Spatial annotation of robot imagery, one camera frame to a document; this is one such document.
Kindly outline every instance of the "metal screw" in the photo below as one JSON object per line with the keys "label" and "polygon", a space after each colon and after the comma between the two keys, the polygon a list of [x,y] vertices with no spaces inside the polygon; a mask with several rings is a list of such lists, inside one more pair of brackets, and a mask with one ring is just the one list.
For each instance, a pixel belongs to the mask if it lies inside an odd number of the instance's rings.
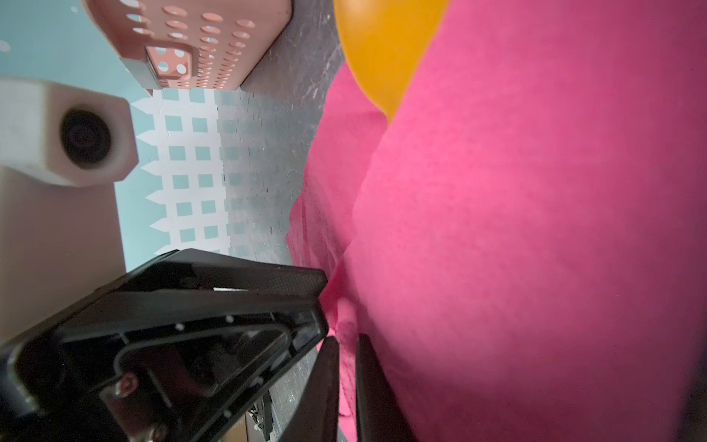
{"label": "metal screw", "polygon": [[128,397],[137,390],[139,381],[135,373],[125,373],[119,381],[115,383],[115,395],[118,397]]}
{"label": "metal screw", "polygon": [[158,424],[150,432],[150,437],[148,438],[147,442],[164,441],[165,438],[167,437],[167,433],[169,433],[169,432],[170,432],[170,429],[165,424]]}

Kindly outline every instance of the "pink cloth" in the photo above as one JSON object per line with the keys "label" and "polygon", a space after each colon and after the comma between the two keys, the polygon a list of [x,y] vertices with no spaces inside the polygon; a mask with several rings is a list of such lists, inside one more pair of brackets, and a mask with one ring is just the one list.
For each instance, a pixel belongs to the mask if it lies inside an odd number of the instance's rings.
{"label": "pink cloth", "polygon": [[355,440],[668,441],[707,332],[707,4],[456,0],[389,127],[346,67],[288,235]]}

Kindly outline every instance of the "gray concrete floor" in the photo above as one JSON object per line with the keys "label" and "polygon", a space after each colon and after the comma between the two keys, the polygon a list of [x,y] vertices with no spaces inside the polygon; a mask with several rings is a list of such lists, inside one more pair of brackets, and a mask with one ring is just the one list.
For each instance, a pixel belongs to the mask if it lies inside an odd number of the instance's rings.
{"label": "gray concrete floor", "polygon": [[[232,254],[291,264],[289,214],[322,117],[329,85],[344,56],[331,0],[296,0],[292,21],[235,92],[217,92],[221,157]],[[273,388],[275,440],[297,407],[316,358],[310,352]],[[339,441],[345,441],[339,431]]]}

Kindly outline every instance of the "orange balloon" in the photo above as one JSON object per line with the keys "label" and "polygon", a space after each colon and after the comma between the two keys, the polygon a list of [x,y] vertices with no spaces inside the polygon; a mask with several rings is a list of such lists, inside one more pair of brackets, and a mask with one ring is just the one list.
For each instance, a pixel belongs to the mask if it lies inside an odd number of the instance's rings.
{"label": "orange balloon", "polygon": [[390,122],[439,27],[448,0],[334,0],[346,62]]}

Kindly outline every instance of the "cardboard box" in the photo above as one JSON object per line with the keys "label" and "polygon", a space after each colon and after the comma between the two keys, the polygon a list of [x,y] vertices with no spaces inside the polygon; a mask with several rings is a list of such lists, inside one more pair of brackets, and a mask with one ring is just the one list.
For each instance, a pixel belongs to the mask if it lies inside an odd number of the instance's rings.
{"label": "cardboard box", "polygon": [[228,432],[223,435],[221,442],[248,442],[248,433],[245,428],[245,416],[241,417]]}

